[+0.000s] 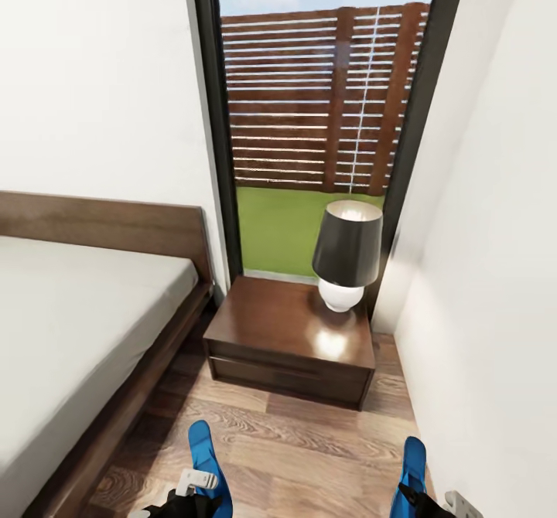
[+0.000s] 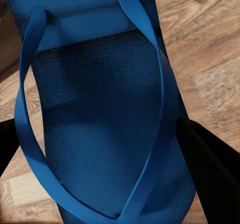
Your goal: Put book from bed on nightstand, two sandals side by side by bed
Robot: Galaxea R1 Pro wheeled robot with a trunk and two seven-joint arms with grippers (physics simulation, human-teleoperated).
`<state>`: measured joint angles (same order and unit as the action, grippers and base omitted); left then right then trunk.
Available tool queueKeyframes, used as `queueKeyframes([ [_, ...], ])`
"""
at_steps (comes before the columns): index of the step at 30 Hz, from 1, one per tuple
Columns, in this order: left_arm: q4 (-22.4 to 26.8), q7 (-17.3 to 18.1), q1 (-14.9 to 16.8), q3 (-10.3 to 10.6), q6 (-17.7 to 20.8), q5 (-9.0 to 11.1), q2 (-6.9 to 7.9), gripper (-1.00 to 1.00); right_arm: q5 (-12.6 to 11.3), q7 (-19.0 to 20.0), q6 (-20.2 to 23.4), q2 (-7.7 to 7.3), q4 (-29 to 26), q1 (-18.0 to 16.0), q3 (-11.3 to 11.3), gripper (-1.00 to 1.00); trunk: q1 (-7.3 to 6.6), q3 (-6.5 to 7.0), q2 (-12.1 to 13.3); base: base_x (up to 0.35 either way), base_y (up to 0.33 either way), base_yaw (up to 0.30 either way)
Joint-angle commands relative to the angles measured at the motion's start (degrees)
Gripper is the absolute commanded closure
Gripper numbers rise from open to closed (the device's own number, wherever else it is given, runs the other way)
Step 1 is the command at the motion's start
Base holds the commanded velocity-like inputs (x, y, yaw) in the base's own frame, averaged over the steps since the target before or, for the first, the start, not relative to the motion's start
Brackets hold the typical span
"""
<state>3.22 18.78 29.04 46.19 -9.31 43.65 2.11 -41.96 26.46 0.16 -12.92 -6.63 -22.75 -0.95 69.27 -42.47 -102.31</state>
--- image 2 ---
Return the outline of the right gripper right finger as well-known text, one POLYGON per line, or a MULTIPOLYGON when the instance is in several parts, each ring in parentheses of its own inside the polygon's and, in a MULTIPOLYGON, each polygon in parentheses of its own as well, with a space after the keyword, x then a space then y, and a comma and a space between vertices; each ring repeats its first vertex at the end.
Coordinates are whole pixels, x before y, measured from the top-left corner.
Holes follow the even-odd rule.
POLYGON ((240 153, 190 119, 175 131, 208 224, 240 224, 240 153))

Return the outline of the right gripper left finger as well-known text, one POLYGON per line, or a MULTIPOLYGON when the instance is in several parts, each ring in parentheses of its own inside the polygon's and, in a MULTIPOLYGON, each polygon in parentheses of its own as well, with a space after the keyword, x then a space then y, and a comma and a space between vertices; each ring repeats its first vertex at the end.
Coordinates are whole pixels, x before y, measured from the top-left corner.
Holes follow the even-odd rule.
POLYGON ((20 147, 14 120, 0 122, 0 177, 20 147))

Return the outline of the sandal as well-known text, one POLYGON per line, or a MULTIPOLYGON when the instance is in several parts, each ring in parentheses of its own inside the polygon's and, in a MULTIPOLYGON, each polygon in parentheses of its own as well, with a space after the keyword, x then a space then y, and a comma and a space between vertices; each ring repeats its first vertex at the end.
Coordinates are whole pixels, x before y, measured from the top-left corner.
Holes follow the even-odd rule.
POLYGON ((22 40, 15 129, 64 224, 181 224, 196 188, 176 137, 189 118, 156 0, 6 0, 22 40), (24 82, 31 65, 45 155, 24 82))

